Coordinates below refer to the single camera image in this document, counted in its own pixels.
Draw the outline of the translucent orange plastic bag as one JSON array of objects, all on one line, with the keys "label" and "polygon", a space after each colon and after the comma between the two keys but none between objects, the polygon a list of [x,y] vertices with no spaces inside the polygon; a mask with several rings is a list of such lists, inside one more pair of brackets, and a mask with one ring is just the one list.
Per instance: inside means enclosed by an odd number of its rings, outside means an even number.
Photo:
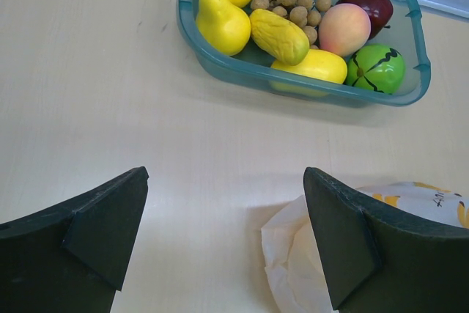
[{"label": "translucent orange plastic bag", "polygon": [[[362,187],[360,191],[425,219],[468,227],[468,198],[420,182]],[[332,312],[314,233],[300,196],[262,228],[265,271],[282,312]]]}]

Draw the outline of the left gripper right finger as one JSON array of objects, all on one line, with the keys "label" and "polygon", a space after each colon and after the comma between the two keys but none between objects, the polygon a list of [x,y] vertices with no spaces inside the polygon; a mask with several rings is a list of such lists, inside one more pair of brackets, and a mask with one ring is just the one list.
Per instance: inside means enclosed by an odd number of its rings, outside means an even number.
[{"label": "left gripper right finger", "polygon": [[330,302],[339,312],[466,312],[468,231],[303,175]]}]

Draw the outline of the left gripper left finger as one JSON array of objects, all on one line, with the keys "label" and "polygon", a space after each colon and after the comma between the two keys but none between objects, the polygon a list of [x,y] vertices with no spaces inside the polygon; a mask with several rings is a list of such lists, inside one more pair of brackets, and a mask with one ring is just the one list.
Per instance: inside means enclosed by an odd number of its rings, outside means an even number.
[{"label": "left gripper left finger", "polygon": [[133,168],[1,224],[2,312],[109,312],[122,290],[149,175]]}]

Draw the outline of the pink peach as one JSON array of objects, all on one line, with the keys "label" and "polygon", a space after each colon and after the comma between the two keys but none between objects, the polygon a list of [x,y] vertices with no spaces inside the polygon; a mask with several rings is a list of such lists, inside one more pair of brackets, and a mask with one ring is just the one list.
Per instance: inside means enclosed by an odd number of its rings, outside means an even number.
[{"label": "pink peach", "polygon": [[365,10],[355,4],[337,4],[319,24],[320,49],[349,56],[365,45],[370,33],[371,21]]}]

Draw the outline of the wrinkled yellow fruit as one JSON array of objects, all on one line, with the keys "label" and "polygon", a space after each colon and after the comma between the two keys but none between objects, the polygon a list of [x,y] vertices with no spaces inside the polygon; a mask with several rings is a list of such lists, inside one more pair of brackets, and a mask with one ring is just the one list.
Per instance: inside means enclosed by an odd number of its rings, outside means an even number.
[{"label": "wrinkled yellow fruit", "polygon": [[249,19],[251,38],[263,51],[291,66],[298,65],[305,59],[310,44],[299,26],[264,9],[254,10]]}]

